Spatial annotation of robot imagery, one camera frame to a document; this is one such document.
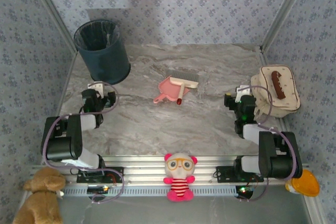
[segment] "stuffed toy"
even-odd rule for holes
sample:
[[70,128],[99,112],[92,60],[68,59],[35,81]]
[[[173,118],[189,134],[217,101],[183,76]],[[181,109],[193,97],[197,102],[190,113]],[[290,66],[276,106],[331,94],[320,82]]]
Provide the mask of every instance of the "stuffed toy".
[[57,191],[66,184],[65,177],[56,169],[44,167],[28,180],[23,188],[31,191],[13,224],[63,224],[57,203]]
[[171,184],[171,190],[167,193],[167,198],[171,201],[192,200],[193,192],[189,189],[188,184],[195,181],[193,173],[197,158],[188,156],[184,153],[166,154],[165,172],[168,175],[163,179],[165,184]]

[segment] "marble surface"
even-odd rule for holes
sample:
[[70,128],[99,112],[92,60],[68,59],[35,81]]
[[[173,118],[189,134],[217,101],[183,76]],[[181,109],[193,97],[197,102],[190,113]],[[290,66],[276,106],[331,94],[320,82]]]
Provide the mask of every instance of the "marble surface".
[[[162,155],[187,152],[193,155],[256,154],[258,146],[234,131],[235,116],[224,107],[224,94],[249,84],[261,63],[259,50],[251,45],[128,45],[132,68],[115,87],[120,104],[104,115],[104,123],[83,132],[83,144],[101,155]],[[184,96],[183,104],[153,99],[167,70],[194,72],[200,83]],[[81,91],[91,83],[78,56],[62,106],[76,113],[82,106]]]

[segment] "red striped shirt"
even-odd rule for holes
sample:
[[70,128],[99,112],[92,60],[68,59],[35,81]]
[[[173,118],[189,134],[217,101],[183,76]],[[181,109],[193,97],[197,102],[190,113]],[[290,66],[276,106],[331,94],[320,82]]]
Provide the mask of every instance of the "red striped shirt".
[[178,197],[183,197],[185,191],[189,189],[186,179],[173,178],[172,188],[176,192]]

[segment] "wallpaper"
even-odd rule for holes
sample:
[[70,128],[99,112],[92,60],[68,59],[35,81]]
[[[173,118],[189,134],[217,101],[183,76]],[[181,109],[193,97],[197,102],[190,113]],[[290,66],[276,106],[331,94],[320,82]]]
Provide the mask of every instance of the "wallpaper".
[[53,0],[70,33],[111,19],[126,43],[260,45],[283,0]]
[[290,66],[301,109],[288,116],[303,161],[312,164],[330,223],[336,223],[336,1],[297,0],[267,52]]
[[37,164],[47,116],[55,115],[70,51],[39,0],[0,0],[0,223],[12,223]]

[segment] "hand brush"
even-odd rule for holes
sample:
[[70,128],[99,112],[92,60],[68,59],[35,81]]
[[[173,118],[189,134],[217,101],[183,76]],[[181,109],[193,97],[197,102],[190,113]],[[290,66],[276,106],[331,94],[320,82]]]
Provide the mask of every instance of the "hand brush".
[[181,86],[177,99],[177,104],[181,105],[184,88],[195,89],[198,85],[199,76],[194,73],[185,73],[180,71],[171,71],[170,82]]

